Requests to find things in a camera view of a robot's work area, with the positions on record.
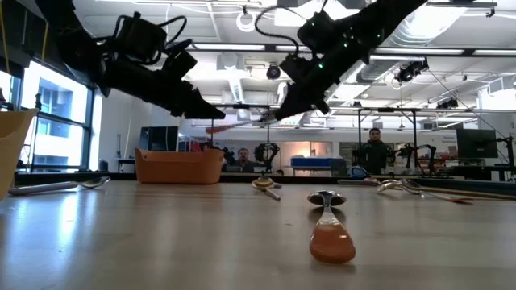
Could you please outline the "red background box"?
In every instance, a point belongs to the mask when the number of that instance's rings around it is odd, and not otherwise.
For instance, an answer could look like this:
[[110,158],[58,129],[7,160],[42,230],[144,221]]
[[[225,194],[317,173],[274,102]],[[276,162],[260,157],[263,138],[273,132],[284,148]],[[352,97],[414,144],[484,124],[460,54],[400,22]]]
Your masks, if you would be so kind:
[[181,140],[178,142],[178,151],[181,152],[201,152],[202,146],[199,142],[192,139]]

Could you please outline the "black ceiling spotlight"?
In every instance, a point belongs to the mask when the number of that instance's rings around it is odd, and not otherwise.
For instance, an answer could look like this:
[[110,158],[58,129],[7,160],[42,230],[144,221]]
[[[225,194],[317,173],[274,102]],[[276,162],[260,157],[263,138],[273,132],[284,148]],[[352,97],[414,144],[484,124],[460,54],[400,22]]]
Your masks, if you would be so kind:
[[412,61],[407,65],[403,65],[399,68],[395,79],[399,83],[405,83],[412,81],[416,76],[420,75],[423,71],[427,70],[429,65],[426,60],[423,61]]

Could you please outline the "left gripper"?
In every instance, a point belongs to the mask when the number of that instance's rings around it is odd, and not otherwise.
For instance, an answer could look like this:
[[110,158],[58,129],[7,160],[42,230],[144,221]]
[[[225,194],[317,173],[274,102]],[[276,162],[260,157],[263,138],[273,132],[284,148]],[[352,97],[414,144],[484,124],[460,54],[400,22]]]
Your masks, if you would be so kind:
[[203,99],[199,89],[183,79],[196,63],[186,51],[169,55],[157,70],[119,57],[106,66],[100,88],[105,95],[110,89],[130,94],[168,110],[174,117],[224,119],[221,110]]

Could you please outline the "orange plastic bin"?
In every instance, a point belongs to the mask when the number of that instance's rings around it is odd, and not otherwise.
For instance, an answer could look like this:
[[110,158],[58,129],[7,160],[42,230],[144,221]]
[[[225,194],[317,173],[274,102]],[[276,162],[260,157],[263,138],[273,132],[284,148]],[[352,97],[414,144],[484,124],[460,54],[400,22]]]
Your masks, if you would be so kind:
[[223,152],[148,151],[135,149],[136,178],[142,184],[215,184],[223,166]]

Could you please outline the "black background monitor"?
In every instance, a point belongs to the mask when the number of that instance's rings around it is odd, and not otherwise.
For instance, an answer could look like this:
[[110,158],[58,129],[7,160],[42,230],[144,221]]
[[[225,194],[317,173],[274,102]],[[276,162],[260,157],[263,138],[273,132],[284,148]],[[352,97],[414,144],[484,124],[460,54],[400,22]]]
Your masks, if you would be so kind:
[[457,129],[460,159],[497,158],[497,136],[494,130]]
[[177,137],[177,126],[142,127],[138,148],[148,151],[176,151]]

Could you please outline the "silver spoon lavender handle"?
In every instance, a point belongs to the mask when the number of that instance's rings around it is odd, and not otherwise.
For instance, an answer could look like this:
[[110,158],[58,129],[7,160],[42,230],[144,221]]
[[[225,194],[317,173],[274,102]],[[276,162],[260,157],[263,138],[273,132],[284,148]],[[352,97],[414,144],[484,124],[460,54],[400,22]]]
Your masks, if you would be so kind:
[[75,188],[85,188],[85,189],[95,189],[98,188],[110,181],[110,177],[101,176],[92,180],[87,181],[65,181],[60,183],[52,183],[52,184],[39,184],[39,185],[30,185],[30,186],[21,186],[21,187],[13,187],[10,188],[8,193],[11,196],[21,197],[27,196],[34,193],[45,193],[52,191],[60,191],[65,189],[75,189]]

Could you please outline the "long ceiling light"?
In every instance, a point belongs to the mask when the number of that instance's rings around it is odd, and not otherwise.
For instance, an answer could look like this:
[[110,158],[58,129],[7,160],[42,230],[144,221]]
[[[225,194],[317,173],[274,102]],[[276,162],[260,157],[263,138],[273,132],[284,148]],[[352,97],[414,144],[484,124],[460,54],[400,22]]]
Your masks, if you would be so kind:
[[264,45],[260,44],[231,44],[231,43],[195,43],[190,46],[194,50],[199,51],[233,51],[233,52],[262,52],[265,50]]

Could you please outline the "black aluminium table frame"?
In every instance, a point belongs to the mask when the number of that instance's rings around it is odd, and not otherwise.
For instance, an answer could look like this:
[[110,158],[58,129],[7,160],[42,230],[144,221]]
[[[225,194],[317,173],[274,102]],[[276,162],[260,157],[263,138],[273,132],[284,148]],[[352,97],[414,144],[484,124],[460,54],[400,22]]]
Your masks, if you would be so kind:
[[[87,181],[100,176],[109,176],[112,180],[136,180],[135,173],[108,173],[108,172],[44,172],[21,174],[16,173],[10,181],[15,185],[37,185],[50,184],[65,181]],[[273,176],[273,180],[281,184],[337,184],[338,177],[304,177],[304,176]],[[423,187],[456,189],[479,193],[494,193],[510,197],[516,197],[516,183],[487,181],[487,180],[453,180],[441,178],[418,178],[412,179]]]

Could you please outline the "blue background table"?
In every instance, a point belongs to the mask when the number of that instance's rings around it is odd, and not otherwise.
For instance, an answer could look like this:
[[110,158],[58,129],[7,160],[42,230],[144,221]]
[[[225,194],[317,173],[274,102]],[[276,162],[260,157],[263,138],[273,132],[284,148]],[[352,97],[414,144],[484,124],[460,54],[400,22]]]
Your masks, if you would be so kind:
[[290,167],[291,168],[329,168],[331,166],[331,161],[334,158],[319,158],[319,157],[292,157],[290,159]]

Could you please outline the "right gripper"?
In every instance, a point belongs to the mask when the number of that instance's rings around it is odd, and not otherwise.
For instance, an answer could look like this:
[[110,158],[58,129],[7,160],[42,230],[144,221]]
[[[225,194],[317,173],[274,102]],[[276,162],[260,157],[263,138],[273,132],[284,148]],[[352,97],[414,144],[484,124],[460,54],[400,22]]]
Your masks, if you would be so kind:
[[292,83],[279,109],[273,111],[276,120],[318,109],[329,112],[324,101],[324,91],[335,83],[358,60],[369,62],[375,47],[369,48],[360,41],[340,40],[322,57],[313,56],[310,60],[294,54],[287,55],[281,62],[281,69],[290,77]]

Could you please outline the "gold spoon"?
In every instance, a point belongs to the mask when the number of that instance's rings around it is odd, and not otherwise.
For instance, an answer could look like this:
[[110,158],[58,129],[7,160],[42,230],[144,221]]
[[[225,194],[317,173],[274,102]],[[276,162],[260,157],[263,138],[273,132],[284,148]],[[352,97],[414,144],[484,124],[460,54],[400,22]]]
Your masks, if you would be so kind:
[[266,196],[271,197],[275,201],[280,201],[281,197],[274,192],[274,189],[280,189],[281,184],[274,182],[267,176],[260,176],[251,182],[251,186],[258,191],[261,191]]
[[495,198],[495,199],[501,199],[501,200],[516,201],[515,196],[504,195],[504,194],[483,193],[483,192],[474,192],[474,191],[449,189],[449,188],[424,187],[424,186],[421,186],[420,184],[416,183],[413,180],[407,180],[407,179],[401,179],[400,182],[402,183],[402,185],[405,185],[408,189],[424,191],[424,192],[429,192],[429,193],[443,193],[443,194],[466,196],[466,197]]

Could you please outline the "person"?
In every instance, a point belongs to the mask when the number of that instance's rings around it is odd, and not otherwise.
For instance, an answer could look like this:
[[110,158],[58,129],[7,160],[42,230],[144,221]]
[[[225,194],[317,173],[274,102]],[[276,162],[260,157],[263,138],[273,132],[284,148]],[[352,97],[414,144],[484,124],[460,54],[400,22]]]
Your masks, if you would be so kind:
[[240,148],[237,152],[237,159],[231,166],[238,168],[240,172],[254,172],[255,168],[260,167],[261,164],[249,159],[247,148]]
[[381,140],[381,131],[377,128],[369,131],[369,140],[359,147],[357,157],[357,165],[370,175],[384,173],[396,159],[394,150]]

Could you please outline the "dark window frame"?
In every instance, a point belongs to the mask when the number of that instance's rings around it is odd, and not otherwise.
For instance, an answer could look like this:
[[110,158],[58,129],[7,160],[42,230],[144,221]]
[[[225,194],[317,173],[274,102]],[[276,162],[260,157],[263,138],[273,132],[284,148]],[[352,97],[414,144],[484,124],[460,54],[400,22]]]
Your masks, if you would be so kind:
[[73,172],[88,163],[92,92],[60,74],[23,79],[0,72],[0,90],[16,109],[39,113],[29,125],[19,154],[19,169],[36,172]]

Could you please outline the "yellow plastic bin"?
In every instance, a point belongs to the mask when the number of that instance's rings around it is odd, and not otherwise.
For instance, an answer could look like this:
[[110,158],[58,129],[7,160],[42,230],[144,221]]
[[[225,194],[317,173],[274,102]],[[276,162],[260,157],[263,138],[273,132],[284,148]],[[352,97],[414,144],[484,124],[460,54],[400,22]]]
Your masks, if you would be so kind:
[[0,112],[0,201],[3,201],[15,175],[20,152],[37,109]]

